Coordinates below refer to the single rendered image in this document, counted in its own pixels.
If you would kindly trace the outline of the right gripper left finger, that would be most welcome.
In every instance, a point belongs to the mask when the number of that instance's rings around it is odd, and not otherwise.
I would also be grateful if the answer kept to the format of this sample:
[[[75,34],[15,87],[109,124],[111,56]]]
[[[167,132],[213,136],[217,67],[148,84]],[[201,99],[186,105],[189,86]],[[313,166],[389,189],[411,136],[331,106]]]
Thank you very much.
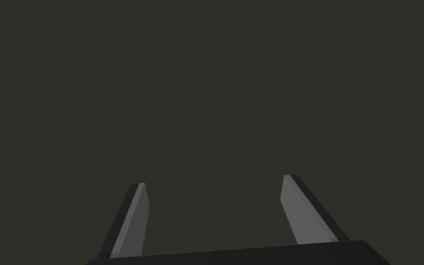
[[[116,212],[97,254],[98,259],[142,256],[149,217],[145,183],[132,184]]]

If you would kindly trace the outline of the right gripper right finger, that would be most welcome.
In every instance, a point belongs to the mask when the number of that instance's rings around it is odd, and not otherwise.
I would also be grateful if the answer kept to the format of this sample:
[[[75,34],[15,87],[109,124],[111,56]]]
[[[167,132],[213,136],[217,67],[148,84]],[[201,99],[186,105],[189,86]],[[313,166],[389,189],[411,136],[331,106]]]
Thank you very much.
[[[280,201],[297,244],[349,240],[299,176],[283,176]]]

